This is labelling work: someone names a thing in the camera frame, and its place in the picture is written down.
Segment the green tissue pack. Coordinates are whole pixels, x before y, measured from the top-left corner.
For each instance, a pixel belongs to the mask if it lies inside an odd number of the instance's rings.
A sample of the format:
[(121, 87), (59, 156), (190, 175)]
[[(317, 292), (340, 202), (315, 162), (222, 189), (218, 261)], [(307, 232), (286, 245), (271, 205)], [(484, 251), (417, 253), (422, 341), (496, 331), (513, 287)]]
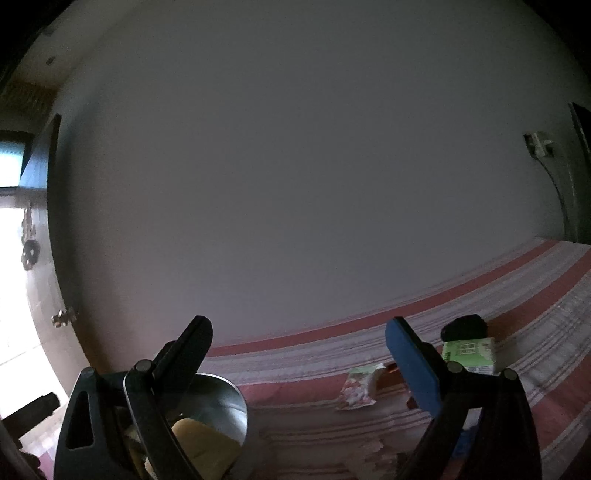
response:
[(467, 371), (493, 375), (496, 370), (495, 340), (492, 337), (445, 342), (442, 357), (457, 362)]

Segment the yellow sponge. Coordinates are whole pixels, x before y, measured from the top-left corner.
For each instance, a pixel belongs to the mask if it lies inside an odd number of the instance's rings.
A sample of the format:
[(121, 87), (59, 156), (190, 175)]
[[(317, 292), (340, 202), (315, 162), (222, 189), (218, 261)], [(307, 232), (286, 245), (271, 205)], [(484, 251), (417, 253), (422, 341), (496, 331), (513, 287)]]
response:
[[(242, 450), (242, 445), (235, 440), (190, 418), (176, 421), (172, 425), (172, 433), (203, 479), (224, 479)], [(140, 477), (156, 479), (156, 473), (136, 429), (129, 427), (125, 435), (129, 453)]]

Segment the red snack packet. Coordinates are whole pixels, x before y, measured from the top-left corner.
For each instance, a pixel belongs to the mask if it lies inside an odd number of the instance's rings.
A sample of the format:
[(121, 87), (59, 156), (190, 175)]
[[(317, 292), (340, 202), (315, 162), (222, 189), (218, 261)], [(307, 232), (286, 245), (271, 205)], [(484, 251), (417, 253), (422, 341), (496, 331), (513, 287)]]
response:
[(385, 368), (377, 376), (376, 391), (384, 393), (394, 389), (407, 390), (408, 386), (396, 362), (385, 365)]

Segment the black fuzzy object far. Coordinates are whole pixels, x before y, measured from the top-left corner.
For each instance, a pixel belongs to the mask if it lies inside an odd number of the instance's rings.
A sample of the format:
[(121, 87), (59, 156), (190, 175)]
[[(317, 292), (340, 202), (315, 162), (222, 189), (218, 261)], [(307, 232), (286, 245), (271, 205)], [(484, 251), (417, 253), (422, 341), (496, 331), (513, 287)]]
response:
[(443, 342), (475, 340), (487, 337), (487, 322), (478, 314), (459, 317), (445, 325), (441, 330), (441, 340)]

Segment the steel bowl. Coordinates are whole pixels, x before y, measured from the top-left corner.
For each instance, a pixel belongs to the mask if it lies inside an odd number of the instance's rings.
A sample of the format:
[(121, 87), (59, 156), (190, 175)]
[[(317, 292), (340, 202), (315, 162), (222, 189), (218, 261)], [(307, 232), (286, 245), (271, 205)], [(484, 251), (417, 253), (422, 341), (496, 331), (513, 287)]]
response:
[(182, 419), (197, 420), (243, 446), (249, 426), (245, 398), (221, 376), (197, 373), (185, 388), (177, 405), (168, 412), (172, 425)]

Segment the dark wooden door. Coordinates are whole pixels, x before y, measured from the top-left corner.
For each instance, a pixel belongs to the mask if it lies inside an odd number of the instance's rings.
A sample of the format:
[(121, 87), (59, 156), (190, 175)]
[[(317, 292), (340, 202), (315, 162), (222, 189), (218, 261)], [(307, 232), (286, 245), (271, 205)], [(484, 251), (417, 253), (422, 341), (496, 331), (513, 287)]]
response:
[(27, 295), (34, 326), (56, 374), (75, 378), (89, 362), (75, 331), (79, 301), (66, 253), (68, 232), (60, 218), (64, 192), (56, 171), (60, 127), (61, 116), (55, 115), (36, 137), (18, 193), (25, 207)]

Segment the red white striped cloth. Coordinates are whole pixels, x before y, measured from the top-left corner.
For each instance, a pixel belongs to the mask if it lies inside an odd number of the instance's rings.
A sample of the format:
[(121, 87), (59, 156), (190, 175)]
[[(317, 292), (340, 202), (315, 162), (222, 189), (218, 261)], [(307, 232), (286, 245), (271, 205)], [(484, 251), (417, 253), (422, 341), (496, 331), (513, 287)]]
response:
[(370, 448), (404, 479), (556, 479), (590, 435), (590, 249), (536, 240), (416, 301), (216, 347), (197, 316), (152, 360), (83, 370), (58, 479), (352, 479)]

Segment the wall socket with plug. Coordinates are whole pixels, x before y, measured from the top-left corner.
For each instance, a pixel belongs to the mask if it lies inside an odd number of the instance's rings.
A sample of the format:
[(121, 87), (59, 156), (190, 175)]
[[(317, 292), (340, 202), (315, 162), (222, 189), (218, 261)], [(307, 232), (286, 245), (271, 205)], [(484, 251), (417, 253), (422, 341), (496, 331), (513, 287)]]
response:
[(523, 134), (529, 155), (535, 160), (554, 157), (554, 141), (544, 132), (532, 131)]

